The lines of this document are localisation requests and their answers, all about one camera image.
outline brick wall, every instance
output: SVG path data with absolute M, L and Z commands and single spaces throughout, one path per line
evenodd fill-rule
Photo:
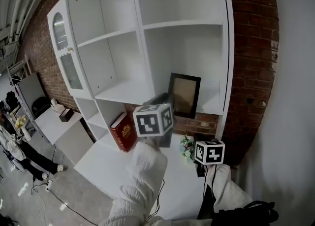
M 18 60 L 26 54 L 39 72 L 50 98 L 77 109 L 54 55 L 47 13 L 59 0 L 42 0 L 23 36 Z M 232 0 L 235 62 L 230 106 L 223 133 L 226 163 L 239 164 L 250 147 L 268 104 L 277 61 L 279 24 L 276 0 Z M 126 105 L 132 111 L 134 105 Z M 214 135 L 218 116 L 197 113 L 195 119 L 176 117 L 175 132 Z

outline black pants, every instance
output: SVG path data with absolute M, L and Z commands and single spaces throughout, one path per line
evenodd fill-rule
M 39 154 L 32 146 L 30 146 L 26 142 L 22 142 L 22 144 L 19 146 L 27 158 L 20 161 L 22 167 L 28 170 L 36 179 L 42 181 L 43 172 L 32 166 L 29 160 L 35 162 L 37 165 L 41 166 L 52 174 L 57 173 L 58 164 L 53 163 L 51 160 Z

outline white vase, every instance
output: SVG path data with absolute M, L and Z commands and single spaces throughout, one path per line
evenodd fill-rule
M 26 130 L 26 128 L 24 126 L 21 127 L 21 130 L 24 134 L 24 138 L 26 139 L 26 141 L 30 142 L 31 136 L 30 136 L 29 132 Z

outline white cube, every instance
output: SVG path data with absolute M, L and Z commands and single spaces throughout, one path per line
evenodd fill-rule
M 222 141 L 197 141 L 195 160 L 203 165 L 222 164 L 225 144 Z
M 138 137 L 163 136 L 173 127 L 171 105 L 139 106 L 133 112 Z

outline white desk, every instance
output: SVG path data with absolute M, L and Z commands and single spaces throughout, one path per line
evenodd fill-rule
M 93 146 L 80 119 L 82 115 L 74 112 L 68 122 L 62 122 L 59 114 L 52 108 L 41 114 L 35 122 L 52 145 L 57 145 L 74 164 Z
M 157 215 L 164 219 L 197 218 L 203 200 L 204 178 L 197 177 L 195 164 L 185 162 L 179 150 L 182 138 L 181 135 L 173 134 L 170 148 L 161 148 L 168 158 L 168 166 Z M 132 154 L 133 150 L 123 153 L 98 141 L 81 158 L 75 169 L 101 191 L 116 198 L 120 186 L 128 181 L 126 167 Z

